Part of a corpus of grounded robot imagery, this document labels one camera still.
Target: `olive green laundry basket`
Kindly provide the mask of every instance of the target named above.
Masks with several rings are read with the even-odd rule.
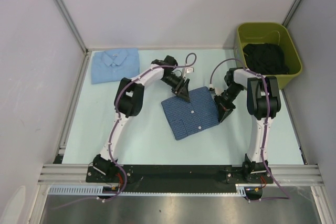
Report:
[[[281,47],[285,55],[285,64],[289,68],[289,74],[275,74],[278,79],[279,89],[283,89],[294,77],[302,71],[302,63],[298,52],[295,49],[293,41],[287,29],[278,23],[243,23],[237,28],[234,53],[237,59],[246,61],[243,54],[243,48],[249,44],[271,43]]]

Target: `gray floor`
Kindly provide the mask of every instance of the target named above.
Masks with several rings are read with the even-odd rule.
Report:
[[[81,196],[50,195],[41,223],[321,223],[309,187],[288,188],[291,200],[248,203],[238,197],[119,196],[111,202],[84,200],[57,210],[52,208]],[[266,188],[264,196],[279,196]]]

